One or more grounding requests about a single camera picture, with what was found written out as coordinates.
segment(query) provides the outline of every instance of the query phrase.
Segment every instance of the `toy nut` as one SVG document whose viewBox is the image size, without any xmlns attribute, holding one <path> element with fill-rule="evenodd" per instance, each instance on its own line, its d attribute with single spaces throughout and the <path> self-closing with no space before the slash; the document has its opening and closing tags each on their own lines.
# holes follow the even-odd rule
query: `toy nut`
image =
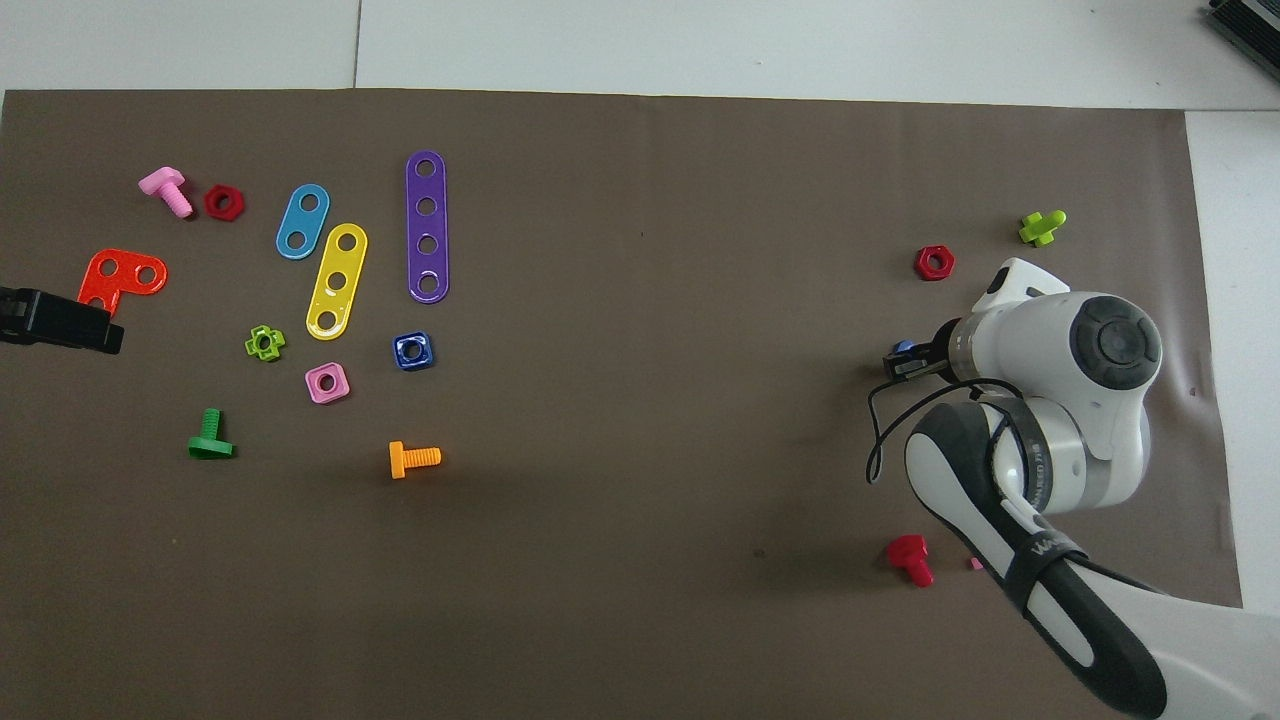
<svg viewBox="0 0 1280 720">
<path fill-rule="evenodd" d="M 925 281 L 946 279 L 956 266 L 956 256 L 946 245 L 928 245 L 915 255 L 915 272 Z"/>
<path fill-rule="evenodd" d="M 205 193 L 205 214 L 232 222 L 244 211 L 244 196 L 229 184 L 215 184 Z"/>
</svg>

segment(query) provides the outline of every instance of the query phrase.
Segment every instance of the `orange bolt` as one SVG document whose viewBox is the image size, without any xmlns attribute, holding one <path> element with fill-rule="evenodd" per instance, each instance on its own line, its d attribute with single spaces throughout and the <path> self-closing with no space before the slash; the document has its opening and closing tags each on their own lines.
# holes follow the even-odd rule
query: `orange bolt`
<svg viewBox="0 0 1280 720">
<path fill-rule="evenodd" d="M 444 460 L 439 447 L 404 450 L 404 443 L 398 439 L 389 442 L 387 450 L 392 455 L 392 478 L 397 480 L 404 478 L 404 468 L 430 468 Z"/>
</svg>

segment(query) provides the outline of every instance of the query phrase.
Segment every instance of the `green bolt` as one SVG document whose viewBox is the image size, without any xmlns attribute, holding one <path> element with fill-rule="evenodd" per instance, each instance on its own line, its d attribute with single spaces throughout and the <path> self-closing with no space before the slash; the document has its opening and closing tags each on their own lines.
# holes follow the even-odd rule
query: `green bolt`
<svg viewBox="0 0 1280 720">
<path fill-rule="evenodd" d="M 1061 210 L 1053 210 L 1047 218 L 1039 213 L 1032 213 L 1023 218 L 1023 229 L 1018 231 L 1018 236 L 1023 238 L 1023 242 L 1034 242 L 1036 247 L 1044 247 L 1053 242 L 1053 231 L 1062 227 L 1065 222 L 1066 213 Z"/>
<path fill-rule="evenodd" d="M 223 419 L 223 411 L 216 407 L 205 410 L 205 418 L 200 421 L 200 437 L 187 441 L 187 452 L 192 457 L 212 460 L 218 457 L 230 457 L 236 446 L 218 439 L 218 424 Z"/>
</svg>

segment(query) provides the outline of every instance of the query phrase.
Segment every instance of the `black strap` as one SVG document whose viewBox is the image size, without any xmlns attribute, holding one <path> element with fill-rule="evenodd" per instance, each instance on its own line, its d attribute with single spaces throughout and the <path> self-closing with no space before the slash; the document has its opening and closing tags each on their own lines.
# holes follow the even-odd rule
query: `black strap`
<svg viewBox="0 0 1280 720">
<path fill-rule="evenodd" d="M 1032 596 L 1036 579 L 1064 555 L 1088 557 L 1071 538 L 1053 529 L 1041 530 L 1018 547 L 1014 561 L 1009 564 L 1009 573 L 1005 574 L 1005 596 L 1019 612 L 1027 612 L 1027 600 Z"/>
<path fill-rule="evenodd" d="M 1037 511 L 1044 510 L 1053 495 L 1053 461 L 1036 414 L 1018 397 L 991 396 L 983 402 L 1002 410 L 1009 418 L 1009 429 L 1023 451 L 1023 497 Z"/>
</svg>

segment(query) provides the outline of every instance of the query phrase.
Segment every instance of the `green nut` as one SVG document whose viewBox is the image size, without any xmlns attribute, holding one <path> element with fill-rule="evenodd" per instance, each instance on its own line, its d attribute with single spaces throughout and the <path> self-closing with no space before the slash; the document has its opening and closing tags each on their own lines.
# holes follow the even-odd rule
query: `green nut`
<svg viewBox="0 0 1280 720">
<path fill-rule="evenodd" d="M 280 348 L 284 345 L 284 333 L 269 325 L 259 325 L 248 332 L 244 351 L 264 363 L 271 363 L 280 359 Z"/>
</svg>

